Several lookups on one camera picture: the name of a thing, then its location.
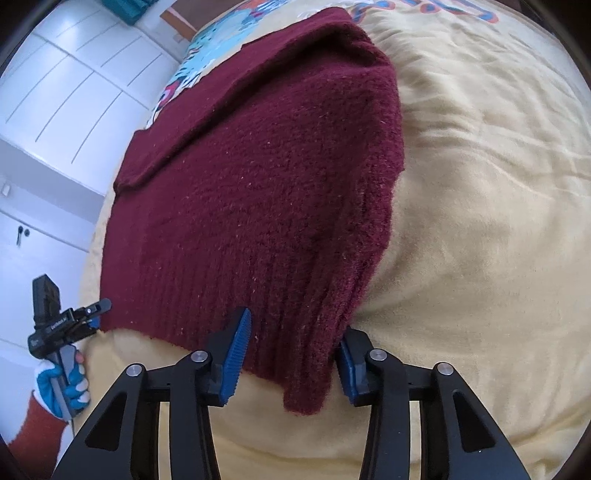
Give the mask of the blue white gloved hand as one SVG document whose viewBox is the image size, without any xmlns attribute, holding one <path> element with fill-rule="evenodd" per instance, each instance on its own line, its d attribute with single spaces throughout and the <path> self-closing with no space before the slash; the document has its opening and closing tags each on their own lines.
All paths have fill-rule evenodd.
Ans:
<svg viewBox="0 0 591 480">
<path fill-rule="evenodd" d="M 35 369 L 33 397 L 44 410 L 65 422 L 82 412 L 90 403 L 83 355 L 74 351 L 67 374 L 55 362 L 41 360 Z"/>
</svg>

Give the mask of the orange sleeve forearm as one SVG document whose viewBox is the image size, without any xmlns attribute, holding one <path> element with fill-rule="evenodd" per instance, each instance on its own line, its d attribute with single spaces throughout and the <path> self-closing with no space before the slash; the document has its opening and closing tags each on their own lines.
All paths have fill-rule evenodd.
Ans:
<svg viewBox="0 0 591 480">
<path fill-rule="evenodd" d="M 25 420 L 8 448 L 30 479 L 49 479 L 68 423 L 50 413 L 31 394 Z"/>
</svg>

